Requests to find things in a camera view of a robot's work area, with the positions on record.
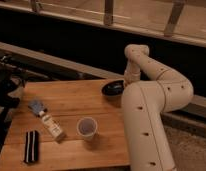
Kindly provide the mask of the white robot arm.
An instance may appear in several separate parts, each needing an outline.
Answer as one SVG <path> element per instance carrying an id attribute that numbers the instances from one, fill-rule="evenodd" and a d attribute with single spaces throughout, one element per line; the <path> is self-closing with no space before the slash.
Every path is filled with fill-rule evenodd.
<path id="1" fill-rule="evenodd" d="M 192 83 L 149 56 L 146 45 L 129 44 L 121 108 L 131 171 L 177 171 L 161 114 L 181 109 L 193 97 Z"/>

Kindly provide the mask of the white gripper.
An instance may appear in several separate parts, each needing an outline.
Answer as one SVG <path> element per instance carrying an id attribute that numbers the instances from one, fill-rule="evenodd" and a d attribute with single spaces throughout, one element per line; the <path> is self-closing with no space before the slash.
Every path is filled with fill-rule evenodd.
<path id="1" fill-rule="evenodd" d="M 126 84 L 131 84 L 133 82 L 139 81 L 141 76 L 141 70 L 139 66 L 132 62 L 128 61 L 126 69 L 124 71 L 124 82 Z"/>

